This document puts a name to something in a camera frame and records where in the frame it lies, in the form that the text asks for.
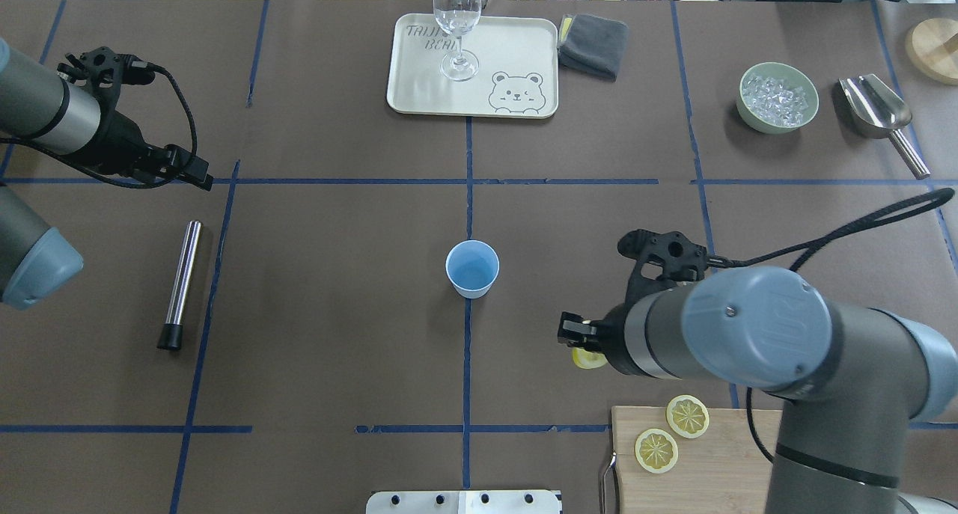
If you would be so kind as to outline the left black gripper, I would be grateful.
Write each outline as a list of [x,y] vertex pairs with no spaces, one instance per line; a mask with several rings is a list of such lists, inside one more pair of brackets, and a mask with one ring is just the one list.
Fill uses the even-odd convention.
[[148,144],[139,125],[117,110],[123,85],[149,85],[155,68],[134,54],[99,47],[76,56],[65,55],[57,71],[71,87],[89,95],[100,116],[92,139],[69,150],[65,159],[98,174],[134,180],[174,179],[209,192],[213,176],[209,163],[181,146],[159,148]]

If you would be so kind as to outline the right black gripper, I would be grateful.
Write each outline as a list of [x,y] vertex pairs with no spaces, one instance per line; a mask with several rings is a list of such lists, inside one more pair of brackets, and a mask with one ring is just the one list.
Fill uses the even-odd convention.
[[557,342],[571,348],[599,348],[617,350],[627,313],[643,297],[661,290],[673,289],[679,282],[697,282],[704,279],[708,268],[708,249],[695,244],[683,233],[657,233],[651,230],[632,230],[618,241],[617,251],[634,261],[632,274],[626,282],[625,299],[599,320],[597,327],[591,320],[575,313],[562,312],[557,330]]

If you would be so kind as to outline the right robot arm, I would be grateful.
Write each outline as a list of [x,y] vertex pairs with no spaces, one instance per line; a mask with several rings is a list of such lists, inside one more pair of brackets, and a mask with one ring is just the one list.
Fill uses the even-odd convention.
[[563,313],[558,340],[626,375],[715,377],[783,399],[767,513],[954,513],[900,492],[906,432],[956,396],[956,351],[919,322],[831,302],[796,272],[743,266],[683,234],[634,230],[625,300],[605,317]]

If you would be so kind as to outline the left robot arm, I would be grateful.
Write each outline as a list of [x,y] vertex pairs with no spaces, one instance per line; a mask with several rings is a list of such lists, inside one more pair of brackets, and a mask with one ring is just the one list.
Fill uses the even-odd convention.
[[[1,60],[2,146],[23,157],[14,181],[52,163],[86,180],[130,190],[174,181],[210,190],[213,176],[198,153],[195,118],[167,68],[102,46],[69,54],[54,70],[7,41]],[[118,108],[124,87],[163,76],[185,113],[189,145],[147,142],[141,127]],[[85,265],[55,225],[45,221],[2,181],[2,303],[26,310],[57,292]]]

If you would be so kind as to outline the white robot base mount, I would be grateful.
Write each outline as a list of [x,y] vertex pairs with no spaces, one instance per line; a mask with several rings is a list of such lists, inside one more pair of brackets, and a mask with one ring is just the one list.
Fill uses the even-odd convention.
[[562,513],[558,491],[546,489],[381,491],[366,513]]

